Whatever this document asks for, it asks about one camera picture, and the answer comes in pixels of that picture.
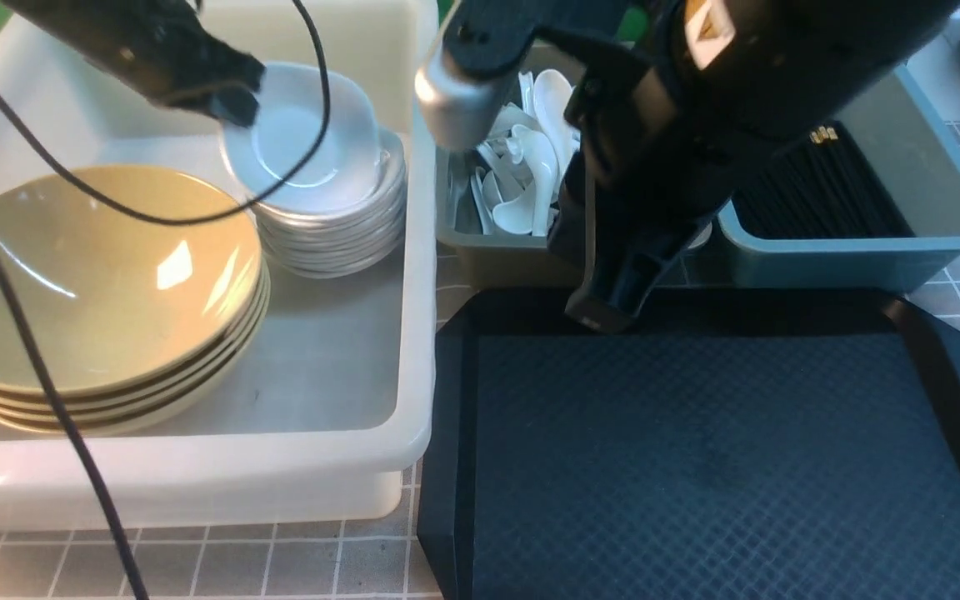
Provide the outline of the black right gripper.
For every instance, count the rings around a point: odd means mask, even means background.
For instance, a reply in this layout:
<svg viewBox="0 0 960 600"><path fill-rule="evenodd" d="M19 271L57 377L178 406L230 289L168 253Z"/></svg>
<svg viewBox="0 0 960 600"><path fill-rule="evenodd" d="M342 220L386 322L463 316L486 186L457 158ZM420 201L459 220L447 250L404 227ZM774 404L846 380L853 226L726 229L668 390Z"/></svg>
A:
<svg viewBox="0 0 960 600"><path fill-rule="evenodd" d="M617 181L599 174L597 158L572 156L547 247L582 274L564 314L592 331L620 333L728 201L735 163L686 152L644 161Z"/></svg>

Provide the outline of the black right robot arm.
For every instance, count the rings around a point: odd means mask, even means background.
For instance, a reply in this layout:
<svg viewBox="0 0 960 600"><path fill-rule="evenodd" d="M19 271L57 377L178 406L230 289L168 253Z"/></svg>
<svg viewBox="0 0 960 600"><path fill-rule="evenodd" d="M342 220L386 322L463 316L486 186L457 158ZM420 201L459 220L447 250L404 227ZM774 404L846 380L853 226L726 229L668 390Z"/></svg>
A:
<svg viewBox="0 0 960 600"><path fill-rule="evenodd" d="M586 68L567 118L582 151L562 187L552 253L582 229L565 314L597 332L648 294L736 186L943 29L956 1L667 1L647 36L538 24Z"/></svg>

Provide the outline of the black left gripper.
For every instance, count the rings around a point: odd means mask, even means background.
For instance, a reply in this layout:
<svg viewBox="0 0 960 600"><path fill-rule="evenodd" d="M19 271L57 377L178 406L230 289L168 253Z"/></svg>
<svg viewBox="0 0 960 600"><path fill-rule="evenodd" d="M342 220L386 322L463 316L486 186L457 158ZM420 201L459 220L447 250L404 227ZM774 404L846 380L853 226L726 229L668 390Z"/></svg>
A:
<svg viewBox="0 0 960 600"><path fill-rule="evenodd" d="M203 27L187 1L7 1L152 105L251 127L264 65Z"/></svg>

